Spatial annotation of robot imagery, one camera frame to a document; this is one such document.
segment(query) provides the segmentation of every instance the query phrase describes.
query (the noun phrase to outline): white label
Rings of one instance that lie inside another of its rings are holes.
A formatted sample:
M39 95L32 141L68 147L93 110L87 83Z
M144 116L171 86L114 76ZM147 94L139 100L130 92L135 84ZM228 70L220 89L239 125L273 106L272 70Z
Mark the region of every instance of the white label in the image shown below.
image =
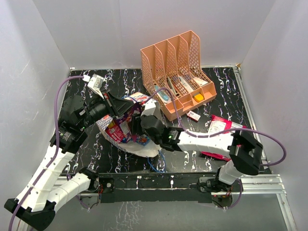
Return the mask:
M226 127L225 122L214 120L210 124L210 127L208 129L208 133L216 133L216 132L223 131L225 129L225 127Z
M202 86L204 86L205 84L208 83L208 82L206 82L205 80L200 79L200 78L198 78L198 77L194 77L193 79L194 79L194 81L197 82L197 84L198 84L200 87L202 87Z
M124 133L124 135L129 133L129 127L126 121L124 121L122 124L120 124L120 127L122 129L122 132Z
M194 120L196 120L196 121L198 121L200 119L200 117L201 117L200 115L198 115L197 113L195 113L193 111L189 111L187 113L187 116L192 118L192 119L194 119Z
M233 123L231 124L231 128L242 128L243 126L240 124Z
M82 116L85 112L86 112L85 109L83 109L81 112L79 112L79 115Z
M97 75L97 79L94 83L94 87L97 89L100 89L102 87L102 84L103 84L103 80L101 79L100 76Z

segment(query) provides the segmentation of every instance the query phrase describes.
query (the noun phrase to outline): snack package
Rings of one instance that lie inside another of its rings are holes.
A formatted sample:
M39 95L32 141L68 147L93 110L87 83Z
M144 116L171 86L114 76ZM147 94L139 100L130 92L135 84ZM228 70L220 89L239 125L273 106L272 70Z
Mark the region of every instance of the snack package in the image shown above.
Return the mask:
M149 98L149 96L136 92L131 97L137 102L143 102ZM157 113L160 115L159 104L157 103ZM109 115L106 115L96 124L99 127L101 133L112 145L118 149L133 153L143 157L155 157L158 155L158 151L161 149L159 145L156 145L146 135L137 135L136 142L131 139L130 123L132 115L134 113L141 113L142 108L139 104L135 104L132 109L125 113L120 119L112 119Z
M208 129L208 133L216 133L223 130L231 129L231 128L245 128L246 126L242 126L240 124L234 123L227 119L223 119L216 115L212 115L212 122Z

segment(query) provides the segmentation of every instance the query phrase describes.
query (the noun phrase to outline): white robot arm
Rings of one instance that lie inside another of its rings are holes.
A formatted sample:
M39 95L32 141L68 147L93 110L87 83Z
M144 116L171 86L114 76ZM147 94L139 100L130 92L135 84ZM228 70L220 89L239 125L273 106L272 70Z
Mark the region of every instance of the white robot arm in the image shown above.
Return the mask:
M94 75L92 78L85 76L84 80L89 82L88 87L97 94L97 97L93 97L89 105L84 103L81 96L69 97L65 100L62 115L58 120L60 149L57 157L46 168L56 149L54 135L51 146L48 147L43 161L30 182L16 198L8 199L4 206L13 213L29 188L33 188L31 194L26 195L26 199L19 205L16 215L38 231L46 229L55 213L74 196L85 190L96 189L94 183L97 181L98 174L91 169L83 168L61 187L51 190L63 168L86 139L84 129L105 115L119 118L134 105L130 100L122 100L108 92L101 92L103 78L100 76ZM240 131L205 139L195 138L181 128L164 126L159 119L160 113L157 113L155 100L151 99L143 106L143 113L139 115L141 129L137 130L141 134L146 134L162 148L168 151L206 151L230 156L232 160L219 169L216 178L202 186L208 192L218 192L232 185L243 174L258 174L262 145L249 134ZM43 169L45 172L33 185Z

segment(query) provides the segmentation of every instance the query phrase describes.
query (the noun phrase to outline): aluminum frame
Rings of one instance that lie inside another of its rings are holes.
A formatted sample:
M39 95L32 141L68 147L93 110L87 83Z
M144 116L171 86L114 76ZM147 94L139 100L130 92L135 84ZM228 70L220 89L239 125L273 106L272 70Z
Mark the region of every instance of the aluminum frame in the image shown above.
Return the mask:
M239 86L239 90L244 102L244 106L247 111L248 119L250 122L250 125L253 129L256 129L256 124L254 122L254 119L252 117L252 113L247 101L247 97L243 88L242 83L242 77L240 70L238 67L233 65L226 65L226 66L202 66L202 67L232 67L236 81ZM260 137L258 134L255 134L255 138L260 141ZM262 153L262 161L266 163L266 156L265 153ZM281 179L281 176L279 174L260 174L258 176L244 176L241 177L242 183L243 183L243 194L276 194L277 199L282 211L282 215L287 227L288 231L297 231L287 198L286 198L286 191ZM66 177L60 176L58 180L56 181L54 188L57 188L58 186L62 185L66 182ZM225 194L225 192L218 192L218 193L212 193L212 195L220 195ZM90 193L90 192L83 192L80 194L81 197L83 196L97 196L96 193Z

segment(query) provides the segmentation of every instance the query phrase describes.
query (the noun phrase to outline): black table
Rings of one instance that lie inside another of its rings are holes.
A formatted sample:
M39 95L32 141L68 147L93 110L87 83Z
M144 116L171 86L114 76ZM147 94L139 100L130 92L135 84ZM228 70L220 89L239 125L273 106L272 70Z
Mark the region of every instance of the black table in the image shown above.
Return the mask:
M217 96L215 100L194 110L201 115L199 123L183 116L185 126L191 130L206 132L211 115L214 114L250 127L233 68L204 68L203 70L215 83ZM81 73L89 75L96 73L106 77L105 86L118 97L137 91L146 93L142 85L140 70L72 71L70 75ZM92 96L92 92L85 87L82 80L74 80L69 83L65 97L74 94L82 95L86 101ZM172 123L164 119L164 122L174 126L178 125L176 121ZM96 125L88 128L86 132L89 135L88 139L68 164L64 173L75 173L82 167L91 167L102 175L107 172L114 175L121 172L131 176L136 173L152 172L146 158L119 151L103 138ZM205 174L216 172L220 165L225 164L224 161L215 161L195 152L164 153L169 173L186 172L185 175L194 175L200 172ZM96 202L96 197L84 197L83 202L91 205ZM283 231L287 229L275 194L243 194L240 203L226 213L220 209L204 207L196 200L177 202L122 201L95 206L88 213L85 209L81 210L81 205L77 200L71 200L59 210L55 220L46 230Z
M250 127L248 116L240 94L232 67L203 68L207 76L215 83L216 98L194 110L201 115L198 123L186 115L182 116L185 127L193 131L207 132L211 116L217 115L235 123ZM72 71L70 76L94 73L105 78L103 87L109 89L117 97L141 92L149 95L142 84L140 69L127 70L81 70ZM83 80L72 80L68 83L65 97L81 95L86 102L93 96L93 92L86 87ZM177 120L169 122L164 116L163 122L169 126L178 127ZM76 173L83 167L89 167L99 173L147 173L153 172L147 159L118 150L105 140L97 125L86 129L88 138L81 145L78 153L69 162L63 173ZM216 172L224 165L224 161L206 157L200 152L168 152L163 150L166 159L167 172ZM162 160L157 156L152 160L153 165L163 168Z

